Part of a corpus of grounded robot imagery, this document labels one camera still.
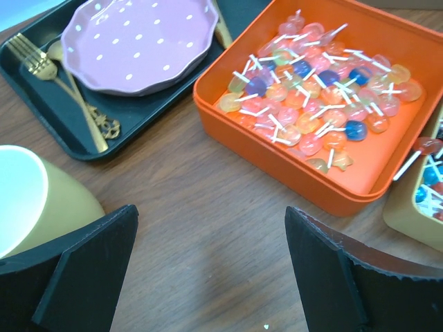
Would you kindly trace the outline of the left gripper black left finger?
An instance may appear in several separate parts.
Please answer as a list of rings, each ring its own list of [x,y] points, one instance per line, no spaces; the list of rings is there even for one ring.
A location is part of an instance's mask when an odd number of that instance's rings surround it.
[[[138,228],[135,205],[1,260],[2,331],[109,331]]]

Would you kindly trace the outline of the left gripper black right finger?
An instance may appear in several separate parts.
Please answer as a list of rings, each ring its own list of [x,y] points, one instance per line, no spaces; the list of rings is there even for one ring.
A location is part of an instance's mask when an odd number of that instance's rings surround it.
[[[442,269],[371,248],[296,207],[284,224],[309,331],[442,330]]]

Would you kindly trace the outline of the orange box of lollipops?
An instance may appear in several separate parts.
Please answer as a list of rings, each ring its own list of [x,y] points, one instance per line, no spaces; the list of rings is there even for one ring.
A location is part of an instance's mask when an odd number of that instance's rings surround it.
[[[442,35],[357,1],[272,1],[194,87],[207,134],[312,203],[382,196],[442,99]]]

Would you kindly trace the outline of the gold tin of candies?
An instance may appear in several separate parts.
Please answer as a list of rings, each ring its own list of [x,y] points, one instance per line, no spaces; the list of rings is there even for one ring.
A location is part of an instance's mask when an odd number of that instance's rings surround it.
[[[442,110],[435,111],[394,177],[383,209],[391,228],[442,251]]]

